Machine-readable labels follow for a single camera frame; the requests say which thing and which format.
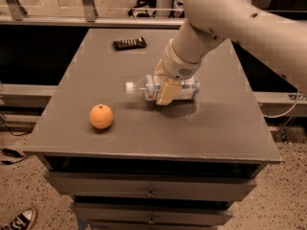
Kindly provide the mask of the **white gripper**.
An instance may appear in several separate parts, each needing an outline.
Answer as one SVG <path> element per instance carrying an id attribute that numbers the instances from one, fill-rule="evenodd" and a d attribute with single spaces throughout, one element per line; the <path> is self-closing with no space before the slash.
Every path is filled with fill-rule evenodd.
<path id="1" fill-rule="evenodd" d="M 162 59 L 153 71 L 153 75 L 160 80 L 165 80 L 166 77 L 188 80 L 194 76 L 200 67 L 201 63 L 199 61 L 191 63 L 179 57 L 173 48 L 173 40 L 170 39 L 163 51 Z M 157 94 L 155 103 L 163 106 L 170 104 L 178 96 L 180 90 L 180 83 L 169 83 L 165 81 Z"/>

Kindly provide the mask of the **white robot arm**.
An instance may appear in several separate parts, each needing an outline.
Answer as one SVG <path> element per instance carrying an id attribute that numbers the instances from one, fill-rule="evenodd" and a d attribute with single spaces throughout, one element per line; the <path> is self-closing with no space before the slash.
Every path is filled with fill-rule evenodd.
<path id="1" fill-rule="evenodd" d="M 307 24 L 254 7 L 250 0 L 184 0 L 185 20 L 167 44 L 154 74 L 161 79 L 155 102 L 167 105 L 180 82 L 230 39 L 301 92 L 307 91 Z"/>

